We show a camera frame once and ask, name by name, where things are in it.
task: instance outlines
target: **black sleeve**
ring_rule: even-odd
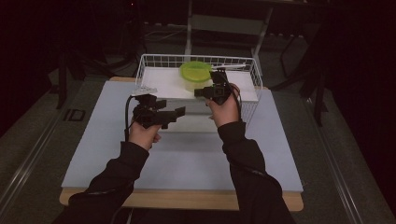
[[[245,137],[244,122],[218,128],[238,198],[242,223],[295,223],[282,198],[279,183],[265,172],[256,141]]]
[[[69,205],[53,223],[110,223],[133,192],[148,156],[142,147],[122,142],[120,156],[110,160],[84,192],[70,197]]]

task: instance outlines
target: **white tabletop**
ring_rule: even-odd
[[[133,82],[105,84],[62,187],[87,188],[106,163],[119,156],[125,102],[134,88]],[[131,113],[135,105],[132,100]],[[229,164],[217,133],[160,132],[160,135],[163,138],[150,150],[141,177],[135,182],[136,189],[233,189]],[[262,90],[246,136],[258,142],[267,172],[283,190],[303,191],[270,91]]]

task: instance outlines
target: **gray floor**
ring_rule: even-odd
[[[183,38],[184,35],[175,35],[150,41],[147,43],[148,53],[183,54]],[[265,86],[285,80],[278,57],[286,44],[287,40],[281,36],[265,38],[260,52]],[[249,48],[238,43],[234,46],[219,43],[218,46],[213,43],[208,46],[198,38],[192,54],[250,56]],[[305,42],[299,39],[290,49],[285,58],[289,71],[305,48]],[[134,69],[135,64],[132,64],[117,74],[130,76]],[[84,82],[69,78],[70,95],[64,110],[55,109],[56,95],[45,94],[0,139],[0,192],[7,193],[2,193],[0,201],[0,223],[50,223],[60,213],[60,186],[88,123],[88,119],[63,121],[64,111],[68,108],[86,110],[88,118],[105,81],[104,77],[94,73]],[[293,213],[297,223],[396,223],[332,99],[332,93],[325,92],[328,112],[322,113],[323,127],[319,128],[312,118],[312,105],[298,94],[300,85],[296,83],[273,92],[304,185],[304,210]],[[29,155],[36,156],[37,163],[21,166]],[[23,173],[19,168],[26,167],[34,169],[22,178],[16,176],[22,180],[22,188],[14,192],[7,190],[14,174]]]

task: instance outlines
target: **dark background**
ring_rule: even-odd
[[[104,49],[115,48],[120,30],[128,20],[123,11],[125,4],[130,3],[110,0],[92,4],[76,0],[1,3],[0,136],[50,89],[47,74],[58,66],[62,39],[91,58],[104,60]],[[385,2],[334,4],[341,9],[325,19],[321,16],[322,8],[300,8],[304,13],[292,13],[293,7],[276,7],[268,33],[287,37],[299,34],[301,21],[327,22],[325,35],[317,36],[317,44],[310,51],[322,59],[319,63],[326,62],[323,64],[329,68],[326,86],[396,214],[393,93],[396,24],[392,11],[396,7]],[[186,24],[186,0],[147,0],[141,1],[140,6],[139,12],[149,23]],[[252,17],[262,16],[259,7],[249,12]]]

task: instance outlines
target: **person's right hand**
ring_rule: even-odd
[[[236,85],[232,84],[235,89],[233,92],[236,97],[238,97],[239,89]],[[205,99],[205,103],[212,110],[212,119],[215,121],[216,127],[220,127],[224,124],[235,122],[239,120],[239,111],[237,107],[237,102],[233,98],[233,95],[230,94],[228,99],[222,105],[216,104],[216,102]]]

